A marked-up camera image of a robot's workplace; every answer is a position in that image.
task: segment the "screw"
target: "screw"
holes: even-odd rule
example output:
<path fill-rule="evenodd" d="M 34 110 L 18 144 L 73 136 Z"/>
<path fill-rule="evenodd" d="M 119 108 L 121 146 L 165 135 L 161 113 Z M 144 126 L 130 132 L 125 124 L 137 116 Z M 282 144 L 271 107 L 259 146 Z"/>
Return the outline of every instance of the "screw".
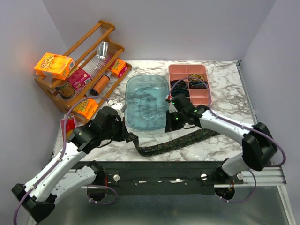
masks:
<path fill-rule="evenodd" d="M 202 180 L 207 180 L 207 175 L 204 174 L 204 173 L 202 173 L 202 174 L 201 174 L 201 179 L 202 179 Z"/>
<path fill-rule="evenodd" d="M 120 180 L 120 176 L 119 176 L 118 174 L 114 175 L 114 176 L 113 176 L 113 180 L 114 180 L 115 182 L 118 182 L 118 181 Z"/>
<path fill-rule="evenodd" d="M 243 180 L 243 178 L 244 178 L 244 175 L 243 175 L 243 174 L 241 174 L 241 173 L 238 173 L 238 175 L 237 175 L 237 178 L 238 178 L 239 180 Z"/>

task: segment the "white wall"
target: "white wall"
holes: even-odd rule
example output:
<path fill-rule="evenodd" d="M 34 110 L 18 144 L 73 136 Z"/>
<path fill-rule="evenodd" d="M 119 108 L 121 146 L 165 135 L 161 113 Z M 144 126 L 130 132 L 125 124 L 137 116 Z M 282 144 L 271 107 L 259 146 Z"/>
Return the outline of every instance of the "white wall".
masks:
<path fill-rule="evenodd" d="M 242 60 L 242 73 L 258 120 L 287 154 L 283 166 L 300 223 L 300 1 L 277 0 Z"/>
<path fill-rule="evenodd" d="M 0 9 L 0 224 L 12 224 L 16 183 L 25 183 L 50 160 L 62 114 L 34 82 L 45 52 L 66 47 L 41 0 L 5 1 Z M 19 224 L 27 222 L 21 209 Z"/>
<path fill-rule="evenodd" d="M 275 0 L 43 0 L 67 47 L 99 19 L 127 60 L 239 60 Z"/>

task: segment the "small box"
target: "small box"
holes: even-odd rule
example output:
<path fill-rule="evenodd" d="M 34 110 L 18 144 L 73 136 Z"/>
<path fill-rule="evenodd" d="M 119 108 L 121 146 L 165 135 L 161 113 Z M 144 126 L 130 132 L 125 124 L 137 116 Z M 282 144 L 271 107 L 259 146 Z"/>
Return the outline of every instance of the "small box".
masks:
<path fill-rule="evenodd" d="M 46 53 L 34 69 L 37 75 L 65 80 L 74 64 L 70 57 Z"/>
<path fill-rule="evenodd" d="M 123 69 L 121 70 L 121 72 L 118 74 L 118 77 L 122 77 L 124 72 L 128 69 L 127 66 L 124 66 Z"/>
<path fill-rule="evenodd" d="M 68 75 L 68 81 L 75 90 L 78 90 L 88 84 L 91 81 L 91 77 L 83 69 L 76 67 Z"/>
<path fill-rule="evenodd" d="M 94 115 L 95 111 L 97 110 L 97 108 L 98 108 L 98 104 L 95 100 L 86 99 L 80 104 L 78 104 L 74 108 L 74 111 L 84 116 L 88 120 L 90 120 L 91 117 Z"/>
<path fill-rule="evenodd" d="M 64 137 L 63 127 L 64 127 L 65 119 L 60 120 L 60 128 L 62 132 L 62 137 Z M 74 131 L 74 129 L 78 126 L 77 120 L 74 116 L 69 116 L 67 120 L 67 126 L 66 126 L 66 135 L 67 139 L 70 137 L 71 133 Z"/>
<path fill-rule="evenodd" d="M 209 90 L 204 89 L 203 86 L 199 88 L 193 88 L 190 86 L 190 82 L 193 79 L 188 77 L 194 77 L 199 75 L 203 81 L 207 83 Z M 171 64 L 169 65 L 169 84 L 175 80 L 183 79 L 186 83 L 186 88 L 189 93 L 189 99 L 194 106 L 198 105 L 210 105 L 212 104 L 212 97 L 210 92 L 210 82 L 206 67 L 202 64 Z"/>
<path fill-rule="evenodd" d="M 109 66 L 109 70 L 111 71 L 112 75 L 118 77 L 119 73 L 123 69 L 123 67 L 126 65 L 126 62 L 117 59 L 113 64 Z"/>

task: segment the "gray floor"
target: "gray floor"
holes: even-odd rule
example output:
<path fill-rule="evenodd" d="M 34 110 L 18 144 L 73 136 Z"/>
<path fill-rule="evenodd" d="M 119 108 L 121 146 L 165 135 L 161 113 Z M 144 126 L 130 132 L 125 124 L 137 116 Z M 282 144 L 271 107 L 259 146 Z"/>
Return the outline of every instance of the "gray floor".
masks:
<path fill-rule="evenodd" d="M 240 187 L 235 199 L 251 187 Z M 121 196 L 114 205 L 88 202 L 80 189 L 58 204 L 40 225 L 287 225 L 276 187 L 258 187 L 246 203 L 229 204 L 216 196 Z"/>

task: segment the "orange bottle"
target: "orange bottle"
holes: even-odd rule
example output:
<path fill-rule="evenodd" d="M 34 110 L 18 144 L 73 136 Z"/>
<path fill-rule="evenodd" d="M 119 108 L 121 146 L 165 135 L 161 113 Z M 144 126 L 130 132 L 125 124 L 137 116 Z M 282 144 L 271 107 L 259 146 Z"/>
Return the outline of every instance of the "orange bottle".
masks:
<path fill-rule="evenodd" d="M 108 71 L 106 74 L 103 74 L 103 76 L 100 78 L 100 80 L 96 83 L 96 85 L 93 87 L 93 89 L 90 90 L 90 93 L 92 95 L 98 96 L 103 89 L 107 86 L 108 82 L 110 81 L 109 76 L 112 73 Z"/>

